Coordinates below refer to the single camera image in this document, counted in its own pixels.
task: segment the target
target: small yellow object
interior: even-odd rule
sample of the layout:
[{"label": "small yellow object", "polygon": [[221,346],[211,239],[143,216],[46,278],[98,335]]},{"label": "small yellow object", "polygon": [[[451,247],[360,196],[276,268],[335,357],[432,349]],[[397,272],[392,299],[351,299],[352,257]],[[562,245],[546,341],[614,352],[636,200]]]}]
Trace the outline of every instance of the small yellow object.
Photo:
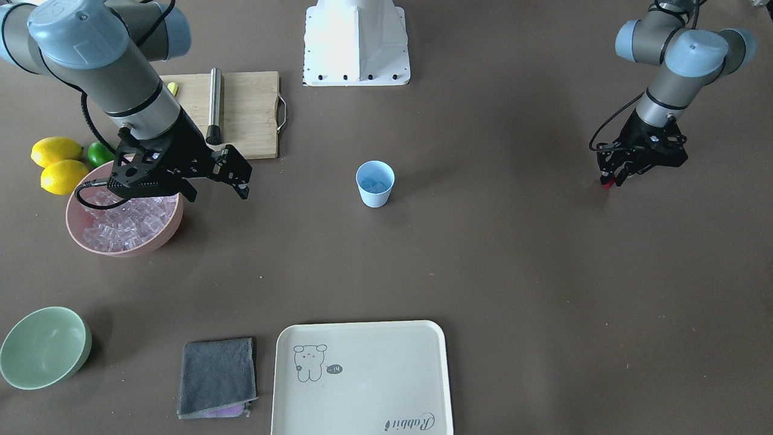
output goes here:
[{"label": "small yellow object", "polygon": [[62,160],[78,160],[83,155],[83,147],[78,142],[62,136],[40,139],[32,146],[29,155],[38,166],[47,168]]},{"label": "small yellow object", "polygon": [[89,173],[78,160],[62,160],[53,163],[40,174],[40,186],[56,195],[69,195]]},{"label": "small yellow object", "polygon": [[166,87],[169,89],[169,92],[172,92],[172,96],[177,96],[177,90],[180,88],[180,85],[177,83],[170,81],[169,84],[166,85]]}]

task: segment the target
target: lime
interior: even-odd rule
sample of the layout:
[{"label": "lime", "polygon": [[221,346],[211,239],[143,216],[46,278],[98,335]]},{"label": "lime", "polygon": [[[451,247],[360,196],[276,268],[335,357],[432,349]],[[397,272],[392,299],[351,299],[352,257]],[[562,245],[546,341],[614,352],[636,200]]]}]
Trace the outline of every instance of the lime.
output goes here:
[{"label": "lime", "polygon": [[91,162],[95,168],[98,168],[107,162],[112,162],[113,158],[115,157],[102,142],[94,142],[89,145],[89,150],[86,151],[86,156],[88,157],[89,162]]},{"label": "lime", "polygon": [[62,160],[78,160],[83,155],[83,147],[78,142],[62,136],[40,139],[32,146],[32,161],[47,168]]},{"label": "lime", "polygon": [[62,160],[49,165],[40,174],[40,186],[52,194],[71,194],[80,181],[89,173],[78,160]]}]

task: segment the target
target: gray towel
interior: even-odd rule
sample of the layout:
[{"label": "gray towel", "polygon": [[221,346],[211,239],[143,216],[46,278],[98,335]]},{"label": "gray towel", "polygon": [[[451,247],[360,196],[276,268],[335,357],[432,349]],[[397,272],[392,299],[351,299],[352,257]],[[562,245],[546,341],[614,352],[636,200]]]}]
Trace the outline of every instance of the gray towel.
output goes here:
[{"label": "gray towel", "polygon": [[196,341],[182,349],[178,418],[240,416],[255,399],[251,337]]}]

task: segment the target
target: cup rim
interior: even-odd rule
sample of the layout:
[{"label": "cup rim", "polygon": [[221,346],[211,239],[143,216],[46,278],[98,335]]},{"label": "cup rim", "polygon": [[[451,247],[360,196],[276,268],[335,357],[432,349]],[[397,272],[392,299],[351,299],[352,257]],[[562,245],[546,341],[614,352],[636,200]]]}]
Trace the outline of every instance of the cup rim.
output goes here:
[{"label": "cup rim", "polygon": [[379,167],[381,167],[381,169],[387,170],[387,172],[390,175],[389,186],[387,186],[386,190],[384,192],[382,192],[381,194],[384,194],[384,193],[392,190],[392,187],[394,187],[394,181],[395,181],[394,170],[392,169],[392,166],[389,165],[389,163],[383,162],[381,160],[369,160],[369,161],[363,163],[362,165],[359,165],[359,168],[357,168],[357,172],[355,172],[355,174],[354,174],[354,182],[357,184],[357,187],[362,189],[362,186],[360,186],[360,184],[359,184],[359,173],[360,173],[360,171],[364,167],[366,167],[366,166],[374,166],[374,165],[378,165]]}]

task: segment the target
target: green bowl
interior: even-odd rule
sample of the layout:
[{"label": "green bowl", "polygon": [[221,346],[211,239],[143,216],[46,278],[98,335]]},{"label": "green bowl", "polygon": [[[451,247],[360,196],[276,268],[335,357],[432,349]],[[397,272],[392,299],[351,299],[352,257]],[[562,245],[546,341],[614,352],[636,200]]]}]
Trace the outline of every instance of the green bowl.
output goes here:
[{"label": "green bowl", "polygon": [[18,389],[41,389],[70,377],[91,351],[91,330],[75,311],[47,307],[19,321],[0,348],[0,373]]}]

